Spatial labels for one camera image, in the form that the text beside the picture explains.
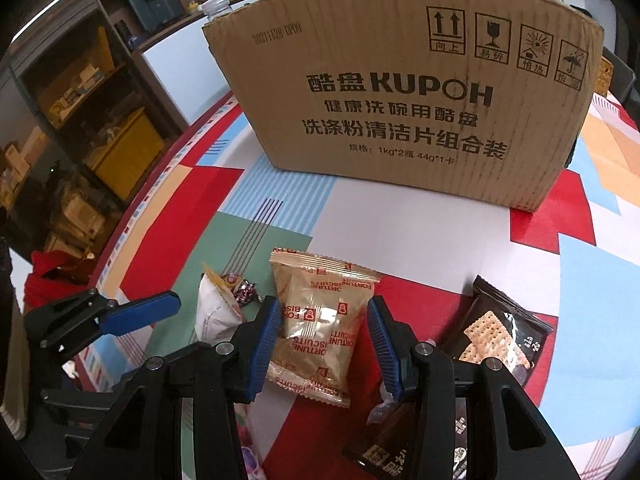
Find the white silver snack pouch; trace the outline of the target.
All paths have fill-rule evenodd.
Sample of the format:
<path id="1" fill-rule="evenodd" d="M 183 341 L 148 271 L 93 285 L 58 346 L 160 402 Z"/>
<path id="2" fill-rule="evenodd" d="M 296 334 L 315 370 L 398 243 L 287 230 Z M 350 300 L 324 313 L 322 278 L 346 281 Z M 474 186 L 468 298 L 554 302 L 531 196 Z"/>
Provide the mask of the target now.
<path id="1" fill-rule="evenodd" d="M 209 266 L 204 266 L 196 302 L 196 340 L 211 346 L 230 341 L 244 322 L 245 316 L 227 283 Z"/>

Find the foil candy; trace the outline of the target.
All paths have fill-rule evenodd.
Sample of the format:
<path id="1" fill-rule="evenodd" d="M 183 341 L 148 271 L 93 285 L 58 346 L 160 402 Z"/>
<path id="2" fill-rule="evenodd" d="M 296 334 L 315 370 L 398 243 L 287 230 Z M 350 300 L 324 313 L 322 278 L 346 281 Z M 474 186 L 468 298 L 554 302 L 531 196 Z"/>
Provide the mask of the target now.
<path id="1" fill-rule="evenodd" d="M 240 307 L 245 307 L 253 301 L 260 301 L 256 284 L 244 278 L 243 275 L 229 272 L 224 274 L 222 279 Z"/>

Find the gold fortune biscuit packet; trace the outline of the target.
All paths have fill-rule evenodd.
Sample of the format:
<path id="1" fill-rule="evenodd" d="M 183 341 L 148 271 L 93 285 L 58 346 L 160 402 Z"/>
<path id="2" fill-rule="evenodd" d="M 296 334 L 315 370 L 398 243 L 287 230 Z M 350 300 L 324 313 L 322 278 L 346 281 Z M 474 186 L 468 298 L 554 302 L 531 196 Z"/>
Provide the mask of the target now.
<path id="1" fill-rule="evenodd" d="M 349 365 L 380 274 L 288 248 L 273 249 L 269 262 L 282 328 L 267 378 L 307 399 L 348 408 Z"/>

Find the black cracker packet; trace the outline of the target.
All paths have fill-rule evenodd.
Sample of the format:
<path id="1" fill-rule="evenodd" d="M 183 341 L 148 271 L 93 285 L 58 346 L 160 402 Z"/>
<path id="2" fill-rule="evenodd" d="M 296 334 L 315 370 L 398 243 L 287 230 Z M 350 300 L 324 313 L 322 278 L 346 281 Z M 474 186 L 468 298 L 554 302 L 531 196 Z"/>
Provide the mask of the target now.
<path id="1" fill-rule="evenodd" d="M 525 386 L 554 328 L 477 275 L 473 301 L 446 339 L 444 351 L 458 361 L 495 358 Z"/>

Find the pink bear snack bar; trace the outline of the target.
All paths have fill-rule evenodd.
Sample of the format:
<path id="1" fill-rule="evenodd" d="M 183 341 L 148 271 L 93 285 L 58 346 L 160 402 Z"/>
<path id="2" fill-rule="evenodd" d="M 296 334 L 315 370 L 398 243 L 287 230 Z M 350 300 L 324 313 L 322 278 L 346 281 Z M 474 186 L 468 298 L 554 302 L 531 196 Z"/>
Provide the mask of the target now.
<path id="1" fill-rule="evenodd" d="M 262 469 L 262 464 L 254 452 L 253 436 L 248 424 L 248 406 L 246 404 L 235 404 L 234 412 L 247 479 L 266 480 L 265 471 Z"/>

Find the green cracker packet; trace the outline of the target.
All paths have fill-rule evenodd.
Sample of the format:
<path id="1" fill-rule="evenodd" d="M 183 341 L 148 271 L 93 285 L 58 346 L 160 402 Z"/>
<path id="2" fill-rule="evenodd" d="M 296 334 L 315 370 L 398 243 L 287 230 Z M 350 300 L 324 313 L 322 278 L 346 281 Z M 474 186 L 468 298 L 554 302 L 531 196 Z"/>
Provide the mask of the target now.
<path id="1" fill-rule="evenodd" d="M 414 419 L 410 404 L 399 404 L 380 385 L 382 402 L 370 411 L 367 425 L 344 447 L 343 455 L 377 479 L 399 479 L 404 466 Z M 468 437 L 466 402 L 456 399 L 456 428 L 454 428 L 454 472 L 452 478 L 466 478 Z"/>

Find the red cloth on chair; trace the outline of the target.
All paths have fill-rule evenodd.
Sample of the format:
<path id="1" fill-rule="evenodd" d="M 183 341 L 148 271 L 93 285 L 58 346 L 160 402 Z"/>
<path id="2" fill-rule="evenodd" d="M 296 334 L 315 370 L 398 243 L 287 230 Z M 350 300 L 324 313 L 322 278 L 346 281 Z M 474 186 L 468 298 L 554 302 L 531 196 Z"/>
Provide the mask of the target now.
<path id="1" fill-rule="evenodd" d="M 95 268 L 92 252 L 76 257 L 64 250 L 34 250 L 32 272 L 27 275 L 24 287 L 25 312 L 83 292 Z"/>

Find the brown cardboard box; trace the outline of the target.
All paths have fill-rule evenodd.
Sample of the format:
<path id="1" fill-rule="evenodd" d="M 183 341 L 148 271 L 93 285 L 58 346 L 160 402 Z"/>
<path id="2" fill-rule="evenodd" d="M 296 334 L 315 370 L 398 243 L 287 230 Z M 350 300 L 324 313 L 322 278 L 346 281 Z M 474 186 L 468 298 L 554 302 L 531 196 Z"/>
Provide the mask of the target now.
<path id="1" fill-rule="evenodd" d="M 603 47 L 559 0 L 257 0 L 203 32 L 273 166 L 527 211 L 570 161 Z"/>

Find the black coffee machine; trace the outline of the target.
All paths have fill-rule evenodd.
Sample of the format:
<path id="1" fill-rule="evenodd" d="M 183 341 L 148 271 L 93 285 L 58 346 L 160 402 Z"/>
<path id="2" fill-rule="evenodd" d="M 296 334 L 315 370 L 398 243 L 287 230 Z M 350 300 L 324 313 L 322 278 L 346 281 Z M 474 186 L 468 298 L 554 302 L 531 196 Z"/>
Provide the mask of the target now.
<path id="1" fill-rule="evenodd" d="M 157 29 L 182 18 L 184 9 L 180 0 L 128 0 L 146 32 Z"/>

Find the woven wicker basket box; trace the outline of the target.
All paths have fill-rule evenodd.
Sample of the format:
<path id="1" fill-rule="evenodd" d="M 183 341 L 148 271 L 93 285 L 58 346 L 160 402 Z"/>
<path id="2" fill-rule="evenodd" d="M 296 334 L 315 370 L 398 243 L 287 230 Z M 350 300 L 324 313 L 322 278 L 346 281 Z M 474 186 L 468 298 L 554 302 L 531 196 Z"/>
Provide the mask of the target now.
<path id="1" fill-rule="evenodd" d="M 600 64 L 598 67 L 596 85 L 594 86 L 594 92 L 596 92 L 599 96 L 604 96 L 605 98 L 608 96 L 608 92 L 610 91 L 610 87 L 612 84 L 612 79 L 614 75 L 614 65 L 608 60 L 604 55 L 600 58 Z"/>

